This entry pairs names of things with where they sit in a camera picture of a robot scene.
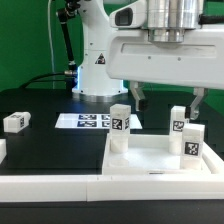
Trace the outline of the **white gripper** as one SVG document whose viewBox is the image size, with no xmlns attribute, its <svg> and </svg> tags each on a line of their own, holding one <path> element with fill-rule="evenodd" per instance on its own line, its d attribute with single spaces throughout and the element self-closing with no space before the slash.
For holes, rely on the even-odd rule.
<svg viewBox="0 0 224 224">
<path fill-rule="evenodd" d="M 208 89 L 224 89 L 224 28 L 188 31 L 181 43 L 150 42 L 145 30 L 119 30 L 108 41 L 106 71 L 111 78 L 133 80 L 137 111 L 148 106 L 141 82 L 195 87 L 185 118 L 196 120 Z"/>
</svg>

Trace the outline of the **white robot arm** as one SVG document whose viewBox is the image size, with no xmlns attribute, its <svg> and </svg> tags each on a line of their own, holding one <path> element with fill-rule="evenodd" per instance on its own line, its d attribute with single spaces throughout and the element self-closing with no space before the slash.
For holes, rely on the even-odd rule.
<svg viewBox="0 0 224 224">
<path fill-rule="evenodd" d="M 196 98 L 185 116 L 196 119 L 207 91 L 224 90 L 224 16 L 205 15 L 205 0 L 136 0 L 105 13 L 105 2 L 124 1 L 81 0 L 79 92 L 91 100 L 108 98 L 128 80 L 136 108 L 143 110 L 143 82 L 192 87 Z"/>
</svg>

